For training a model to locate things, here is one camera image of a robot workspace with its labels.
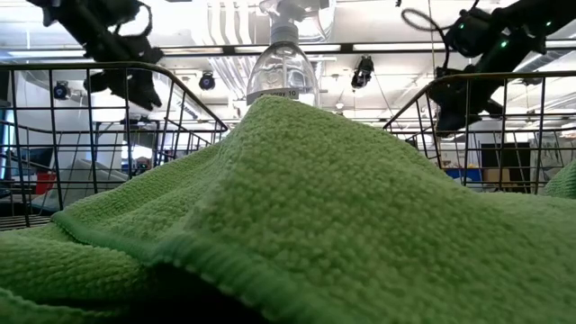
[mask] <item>white ceiling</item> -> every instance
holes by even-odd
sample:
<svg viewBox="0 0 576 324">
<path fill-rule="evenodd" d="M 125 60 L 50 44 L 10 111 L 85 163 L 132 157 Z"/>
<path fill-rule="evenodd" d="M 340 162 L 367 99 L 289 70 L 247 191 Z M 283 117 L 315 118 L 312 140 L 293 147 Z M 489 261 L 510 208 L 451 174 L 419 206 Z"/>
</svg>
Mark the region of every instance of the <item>white ceiling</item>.
<svg viewBox="0 0 576 324">
<path fill-rule="evenodd" d="M 150 40 L 158 46 L 192 46 L 193 36 L 209 26 L 197 25 L 194 3 L 169 4 L 162 0 L 148 0 L 154 11 L 155 29 Z M 248 3 L 248 30 L 253 43 L 269 42 L 269 22 L 256 9 L 255 0 L 238 0 Z M 430 11 L 440 25 L 455 21 L 458 12 L 468 9 L 472 0 L 430 0 Z M 494 7 L 509 5 L 512 0 L 481 0 L 479 7 L 491 10 Z M 224 3 L 223 0 L 210 0 L 210 4 Z M 339 0 L 337 1 L 335 25 L 331 42 L 405 42 L 430 41 L 437 34 L 415 31 L 401 20 L 401 8 L 395 7 L 396 0 Z M 403 0 L 402 8 L 415 7 L 428 12 L 426 0 Z M 139 18 L 133 24 L 134 32 L 142 28 Z M 576 23 L 572 23 L 552 35 L 550 39 L 567 39 L 576 34 Z M 41 10 L 27 5 L 23 0 L 0 0 L 0 50 L 2 49 L 65 49 L 76 48 L 77 44 L 59 25 L 44 28 L 41 25 Z M 344 104 L 344 115 L 349 118 L 373 119 L 390 117 L 397 112 L 422 86 L 430 80 L 434 66 L 440 65 L 444 54 L 410 53 L 373 55 L 376 77 L 368 86 L 354 94 L 349 85 L 351 73 L 360 59 L 359 55 L 336 55 L 336 61 L 326 62 L 321 88 L 326 90 L 321 96 L 325 109 L 335 109 L 336 103 Z M 467 58 L 453 54 L 451 68 L 464 68 Z M 222 118 L 233 116 L 229 106 L 230 91 L 217 79 L 217 86 L 204 92 L 197 83 L 203 70 L 211 69 L 207 58 L 166 58 L 162 61 L 166 68 L 186 77 L 188 86 Z M 561 58 L 541 70 L 569 70 L 576 68 L 576 55 L 573 53 Z M 546 100 L 573 93 L 567 80 L 548 82 Z M 520 111 L 539 104 L 539 87 L 511 85 L 508 104 Z M 494 98 L 502 97 L 501 91 Z"/>
</svg>

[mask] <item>towel fold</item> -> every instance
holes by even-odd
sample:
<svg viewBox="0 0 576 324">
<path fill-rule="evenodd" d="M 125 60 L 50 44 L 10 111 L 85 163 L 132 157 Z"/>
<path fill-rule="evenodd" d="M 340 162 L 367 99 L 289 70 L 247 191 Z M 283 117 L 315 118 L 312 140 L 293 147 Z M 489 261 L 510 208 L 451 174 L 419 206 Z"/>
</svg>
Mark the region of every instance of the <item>towel fold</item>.
<svg viewBox="0 0 576 324">
<path fill-rule="evenodd" d="M 575 210 L 264 97 L 222 142 L 0 234 L 0 322 L 573 323 Z"/>
<path fill-rule="evenodd" d="M 544 189 L 544 194 L 553 197 L 576 199 L 576 160 L 558 172 Z"/>
</svg>

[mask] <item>bottle neck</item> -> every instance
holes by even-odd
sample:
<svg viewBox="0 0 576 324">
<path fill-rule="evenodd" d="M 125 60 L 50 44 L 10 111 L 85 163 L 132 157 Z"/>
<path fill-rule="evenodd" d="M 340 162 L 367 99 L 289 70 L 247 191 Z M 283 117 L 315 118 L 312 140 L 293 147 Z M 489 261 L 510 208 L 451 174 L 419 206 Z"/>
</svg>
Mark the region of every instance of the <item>bottle neck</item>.
<svg viewBox="0 0 576 324">
<path fill-rule="evenodd" d="M 298 45 L 298 27 L 291 22 L 273 22 L 270 29 L 270 43 L 290 42 Z"/>
</svg>

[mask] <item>red object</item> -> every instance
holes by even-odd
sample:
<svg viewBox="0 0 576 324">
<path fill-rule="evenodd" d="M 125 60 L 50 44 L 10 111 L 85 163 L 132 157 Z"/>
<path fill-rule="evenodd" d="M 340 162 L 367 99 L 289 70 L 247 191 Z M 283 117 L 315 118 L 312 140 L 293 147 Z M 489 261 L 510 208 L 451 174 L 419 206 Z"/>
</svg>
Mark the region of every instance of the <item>red object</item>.
<svg viewBox="0 0 576 324">
<path fill-rule="evenodd" d="M 49 183 L 48 181 L 55 182 L 55 174 L 39 172 L 36 176 L 38 177 L 38 183 L 36 184 L 36 194 L 45 194 L 48 190 L 52 189 L 54 183 Z"/>
</svg>

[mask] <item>black cable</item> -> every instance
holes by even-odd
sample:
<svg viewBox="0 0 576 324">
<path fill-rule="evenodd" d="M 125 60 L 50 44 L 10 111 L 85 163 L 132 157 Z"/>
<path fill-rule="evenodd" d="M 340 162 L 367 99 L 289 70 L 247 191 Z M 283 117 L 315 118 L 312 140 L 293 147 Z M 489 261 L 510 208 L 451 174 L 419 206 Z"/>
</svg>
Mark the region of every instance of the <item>black cable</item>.
<svg viewBox="0 0 576 324">
<path fill-rule="evenodd" d="M 152 8 L 149 5 L 144 4 L 141 1 L 138 1 L 138 4 L 140 6 L 143 6 L 146 9 L 146 11 L 148 12 L 148 25 L 146 26 L 144 31 L 139 36 L 148 37 L 150 35 L 150 33 L 152 32 L 152 25 L 153 25 Z"/>
<path fill-rule="evenodd" d="M 434 26 L 434 29 L 430 30 L 429 28 L 422 27 L 420 25 L 415 24 L 414 22 L 412 22 L 411 20 L 408 19 L 408 17 L 406 16 L 407 14 L 415 14 L 416 16 L 429 22 L 432 26 Z M 413 9 L 413 8 L 404 9 L 404 10 L 402 10 L 402 13 L 400 14 L 400 16 L 402 17 L 402 20 L 408 26 L 414 28 L 415 30 L 423 31 L 423 32 L 438 32 L 438 34 L 440 34 L 440 39 L 442 39 L 442 42 L 444 43 L 444 47 L 445 47 L 445 51 L 446 51 L 445 58 L 444 58 L 444 64 L 442 65 L 442 68 L 448 68 L 448 61 L 450 60 L 450 45 L 448 44 L 448 41 L 446 40 L 446 35 L 444 34 L 444 31 L 442 30 L 442 28 L 440 28 L 440 26 L 438 26 L 438 24 L 432 18 L 430 18 L 427 14 L 422 13 L 418 9 Z"/>
</svg>

